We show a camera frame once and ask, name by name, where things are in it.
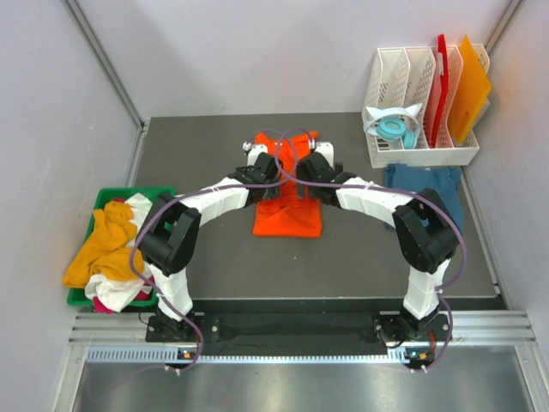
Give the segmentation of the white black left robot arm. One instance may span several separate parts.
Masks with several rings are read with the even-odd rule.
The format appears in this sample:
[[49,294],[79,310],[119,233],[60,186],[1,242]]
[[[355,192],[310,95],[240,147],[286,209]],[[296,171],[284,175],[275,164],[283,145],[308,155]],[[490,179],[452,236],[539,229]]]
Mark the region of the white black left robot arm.
[[153,274],[159,302],[148,320],[148,342],[184,342],[194,332],[193,302],[186,269],[201,226],[233,210],[259,203],[279,182],[275,158],[259,153],[219,183],[194,194],[163,193],[154,201],[138,234],[138,249]]

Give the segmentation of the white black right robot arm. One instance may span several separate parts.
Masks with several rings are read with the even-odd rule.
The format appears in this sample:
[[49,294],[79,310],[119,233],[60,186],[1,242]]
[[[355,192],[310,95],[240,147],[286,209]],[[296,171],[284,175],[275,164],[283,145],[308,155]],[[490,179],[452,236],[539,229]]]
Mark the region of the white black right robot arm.
[[313,152],[299,161],[298,187],[311,197],[339,209],[359,212],[394,228],[401,255],[410,266],[407,292],[399,313],[377,322],[379,340],[418,340],[438,315],[443,279],[459,245],[461,233],[433,189],[420,193],[393,190],[368,182],[342,165],[332,167]]

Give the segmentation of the orange t-shirt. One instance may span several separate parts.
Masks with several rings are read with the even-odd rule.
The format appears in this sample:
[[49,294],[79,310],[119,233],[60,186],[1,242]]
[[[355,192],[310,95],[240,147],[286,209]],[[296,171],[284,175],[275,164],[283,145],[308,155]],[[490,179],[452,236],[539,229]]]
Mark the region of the orange t-shirt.
[[[290,137],[300,161],[310,153],[309,138],[305,133]],[[255,143],[264,144],[270,155],[275,154],[276,142],[265,133],[255,136]],[[284,141],[279,151],[279,161],[287,173],[294,164],[294,152]],[[281,195],[262,200],[256,206],[256,217],[252,233],[260,237],[295,237],[315,239],[321,236],[323,222],[320,202],[311,197],[299,198],[297,184],[288,181],[281,186]]]

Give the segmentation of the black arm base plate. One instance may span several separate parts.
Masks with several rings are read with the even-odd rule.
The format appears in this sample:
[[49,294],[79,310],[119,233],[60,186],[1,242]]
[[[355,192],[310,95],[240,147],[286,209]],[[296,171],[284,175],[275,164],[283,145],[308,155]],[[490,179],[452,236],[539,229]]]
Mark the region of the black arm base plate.
[[450,337],[443,309],[425,334],[403,341],[379,340],[377,322],[401,310],[397,298],[198,299],[188,317],[190,339],[203,354],[315,356],[381,354],[396,344],[439,347]]

